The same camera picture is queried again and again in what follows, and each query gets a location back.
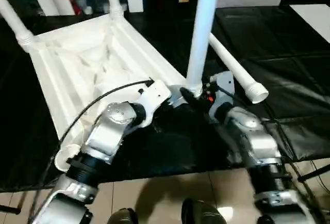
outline pipe end cap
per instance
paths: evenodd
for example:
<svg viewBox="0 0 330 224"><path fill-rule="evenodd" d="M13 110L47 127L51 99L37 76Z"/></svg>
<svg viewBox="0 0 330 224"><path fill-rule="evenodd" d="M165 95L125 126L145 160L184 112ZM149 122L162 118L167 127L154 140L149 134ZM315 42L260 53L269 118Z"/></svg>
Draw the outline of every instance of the pipe end cap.
<svg viewBox="0 0 330 224"><path fill-rule="evenodd" d="M245 95L253 104L258 104L268 97L269 92L261 83L255 82L247 88Z"/></svg>

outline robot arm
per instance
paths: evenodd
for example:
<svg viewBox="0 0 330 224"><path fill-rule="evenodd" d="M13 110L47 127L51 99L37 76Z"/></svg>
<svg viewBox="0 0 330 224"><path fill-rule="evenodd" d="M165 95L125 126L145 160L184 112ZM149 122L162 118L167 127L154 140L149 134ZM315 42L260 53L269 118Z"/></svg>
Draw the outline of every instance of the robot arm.
<svg viewBox="0 0 330 224"><path fill-rule="evenodd" d="M219 74L214 81L234 93L233 84L226 84L233 82L230 72ZM292 178L285 169L277 143L265 131L260 119L241 107L234 107L233 100L223 91L215 95L209 116L223 125L239 148L254 187L255 205L262 214L258 224L315 224L298 192L292 190Z"/></svg>
<svg viewBox="0 0 330 224"><path fill-rule="evenodd" d="M111 103L97 118L80 152L68 160L70 168L60 176L32 224L88 224L91 204L107 167L117 153L123 138L134 130L148 126L154 111L171 92L161 81L153 83L132 103Z"/></svg>

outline shoe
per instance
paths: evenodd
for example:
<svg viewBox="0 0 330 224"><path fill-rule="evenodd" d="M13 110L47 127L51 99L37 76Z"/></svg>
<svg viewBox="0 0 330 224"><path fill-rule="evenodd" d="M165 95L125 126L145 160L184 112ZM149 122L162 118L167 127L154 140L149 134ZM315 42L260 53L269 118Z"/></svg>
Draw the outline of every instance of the shoe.
<svg viewBox="0 0 330 224"><path fill-rule="evenodd" d="M139 224L139 222L134 210L121 209L110 216L108 224Z"/></svg>
<svg viewBox="0 0 330 224"><path fill-rule="evenodd" d="M226 224L219 211L203 201L187 199L182 204L182 224Z"/></svg>

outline tiled floor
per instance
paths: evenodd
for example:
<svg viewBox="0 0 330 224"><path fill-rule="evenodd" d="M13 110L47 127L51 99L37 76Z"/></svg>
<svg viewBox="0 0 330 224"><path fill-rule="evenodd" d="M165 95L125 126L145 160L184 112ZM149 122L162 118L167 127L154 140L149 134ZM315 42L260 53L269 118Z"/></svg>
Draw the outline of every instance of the tiled floor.
<svg viewBox="0 0 330 224"><path fill-rule="evenodd" d="M330 160L315 161L317 167L329 164ZM301 173L312 171L310 162L297 164ZM322 176L330 188L330 173ZM308 181L323 207L330 208L330 197L317 179ZM49 190L41 191L37 206ZM27 223L35 192L26 194L20 215L0 213L0 224ZM17 206L22 193L0 194L0 204ZM95 202L89 206L93 224L107 223L111 213L131 207L136 210L141 224L179 224L181 205L186 198L204 200L218 208L228 224L255 224L259 213L253 205L253 189L244 169L194 173L164 178L140 179L100 185Z"/></svg>

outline black cloth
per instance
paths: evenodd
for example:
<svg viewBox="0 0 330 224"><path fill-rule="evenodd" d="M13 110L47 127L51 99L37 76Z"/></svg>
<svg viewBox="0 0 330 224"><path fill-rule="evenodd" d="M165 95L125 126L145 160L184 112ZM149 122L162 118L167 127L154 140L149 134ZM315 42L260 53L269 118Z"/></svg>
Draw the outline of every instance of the black cloth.
<svg viewBox="0 0 330 224"><path fill-rule="evenodd" d="M43 17L24 22L37 35L84 19ZM129 14L127 19L186 75L193 18ZM4 121L0 191L51 187L59 175L50 164L58 138L29 55L3 20L0 32ZM217 10L213 33L268 88L267 100L249 109L271 120L267 127L283 151L294 161L329 157L329 44L289 7ZM225 66L210 48L204 74L223 70ZM235 86L236 95L244 99L240 86ZM226 143L200 113L188 105L160 109L151 126L125 138L107 180L238 166L239 161L228 163L227 157Z"/></svg>

